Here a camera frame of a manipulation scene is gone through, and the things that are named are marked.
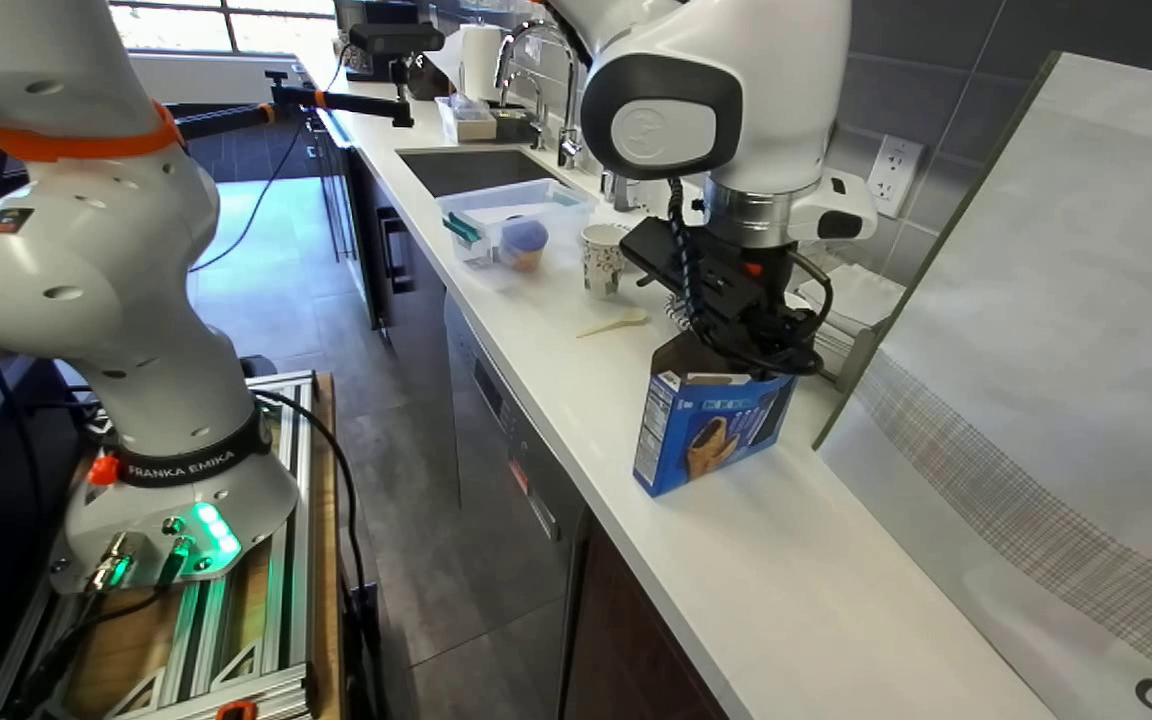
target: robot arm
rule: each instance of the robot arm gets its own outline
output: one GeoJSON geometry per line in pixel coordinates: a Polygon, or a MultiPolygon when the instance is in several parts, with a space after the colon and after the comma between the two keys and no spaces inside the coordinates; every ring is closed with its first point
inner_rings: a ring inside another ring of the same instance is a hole
{"type": "MultiPolygon", "coordinates": [[[[608,170],[713,170],[737,196],[817,192],[848,61],[848,0],[547,0],[590,45],[579,128],[608,170]]],[[[870,196],[831,231],[870,237],[870,196]]]]}
{"type": "Polygon", "coordinates": [[[230,572],[297,505],[234,345],[190,307],[216,183],[185,157],[103,0],[0,0],[0,146],[27,189],[0,199],[0,346],[67,358],[113,416],[66,537],[79,589],[109,549],[125,583],[230,572]]]}
{"type": "Polygon", "coordinates": [[[799,238],[865,238],[865,178],[829,170],[848,0],[547,0],[591,53],[579,128],[633,178],[713,170],[707,228],[644,221],[624,253],[721,355],[812,373],[824,312],[783,307],[799,238]]]}

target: window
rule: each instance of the window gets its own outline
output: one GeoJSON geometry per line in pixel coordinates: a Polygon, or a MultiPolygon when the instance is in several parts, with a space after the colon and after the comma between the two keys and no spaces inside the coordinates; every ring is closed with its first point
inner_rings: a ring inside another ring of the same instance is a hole
{"type": "Polygon", "coordinates": [[[331,0],[109,0],[130,46],[331,53],[331,0]]]}

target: wire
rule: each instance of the wire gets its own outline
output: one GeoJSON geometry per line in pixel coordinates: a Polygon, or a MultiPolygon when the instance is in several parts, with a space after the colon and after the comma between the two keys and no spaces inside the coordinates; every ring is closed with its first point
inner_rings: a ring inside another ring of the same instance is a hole
{"type": "Polygon", "coordinates": [[[18,390],[5,377],[5,365],[0,365],[0,398],[12,416],[12,431],[23,447],[23,470],[27,470],[27,497],[34,497],[34,524],[37,524],[37,537],[43,541],[47,537],[47,507],[43,507],[43,466],[39,466],[39,447],[34,442],[27,436],[27,420],[23,420],[23,409],[18,404],[18,390]]]}
{"type": "Polygon", "coordinates": [[[321,416],[312,416],[305,404],[297,404],[294,395],[256,390],[256,398],[273,398],[273,404],[294,409],[297,416],[305,416],[305,420],[331,442],[331,455],[338,455],[342,480],[344,480],[347,549],[351,549],[351,559],[357,559],[357,572],[362,572],[362,589],[366,589],[366,583],[367,583],[367,567],[366,567],[366,542],[362,542],[357,480],[351,480],[351,470],[347,470],[347,455],[344,455],[338,431],[331,431],[321,416]]]}
{"type": "Polygon", "coordinates": [[[269,170],[265,189],[256,192],[256,204],[252,204],[252,210],[250,210],[242,237],[234,237],[234,238],[223,244],[223,253],[216,253],[216,256],[207,256],[207,258],[196,258],[190,273],[205,273],[205,266],[221,264],[223,256],[234,256],[237,248],[250,244],[252,223],[256,223],[256,214],[259,214],[259,206],[265,206],[265,196],[269,196],[273,183],[284,177],[284,169],[287,169],[294,146],[301,144],[301,137],[305,137],[305,123],[297,123],[297,137],[287,139],[284,157],[273,165],[273,170],[269,170]]]}
{"type": "Polygon", "coordinates": [[[37,715],[37,706],[54,694],[54,687],[61,685],[66,667],[75,660],[86,634],[101,625],[113,625],[121,615],[135,615],[153,602],[161,602],[180,572],[185,555],[172,553],[161,567],[161,581],[153,589],[153,596],[130,602],[130,609],[118,609],[118,613],[101,613],[101,615],[90,615],[79,620],[67,634],[61,634],[43,660],[23,676],[23,685],[8,694],[8,704],[0,706],[0,720],[27,720],[37,715]]]}
{"type": "MultiPolygon", "coordinates": [[[[701,273],[701,253],[698,253],[693,228],[685,221],[685,178],[679,177],[667,177],[667,231],[672,231],[677,264],[685,274],[679,307],[685,307],[698,339],[745,373],[762,373],[762,377],[783,373],[777,358],[766,358],[762,352],[745,352],[745,346],[734,346],[730,339],[721,339],[721,332],[706,315],[706,273],[701,273]]],[[[804,328],[797,328],[797,335],[812,335],[824,324],[824,315],[831,312],[831,279],[829,279],[829,273],[822,273],[799,253],[793,253],[788,258],[793,258],[793,266],[804,266],[824,286],[824,298],[812,312],[812,321],[804,321],[804,328]]]]}

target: cardboard box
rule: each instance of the cardboard box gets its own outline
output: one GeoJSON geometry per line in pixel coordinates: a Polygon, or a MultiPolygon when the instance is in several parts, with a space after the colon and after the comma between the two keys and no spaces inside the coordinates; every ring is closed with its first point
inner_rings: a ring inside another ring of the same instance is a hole
{"type": "Polygon", "coordinates": [[[449,144],[531,144],[538,128],[522,104],[481,104],[468,95],[438,98],[449,144]]]}
{"type": "Polygon", "coordinates": [[[636,480],[664,497],[777,442],[793,377],[656,373],[636,447],[636,480]]]}

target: cup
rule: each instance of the cup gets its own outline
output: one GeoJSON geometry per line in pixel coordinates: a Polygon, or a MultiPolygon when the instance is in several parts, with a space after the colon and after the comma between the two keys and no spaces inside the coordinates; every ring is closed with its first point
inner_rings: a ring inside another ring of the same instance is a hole
{"type": "Polygon", "coordinates": [[[584,286],[596,297],[617,297],[619,274],[636,264],[619,253],[624,223],[590,223],[579,237],[584,248],[584,286]]]}

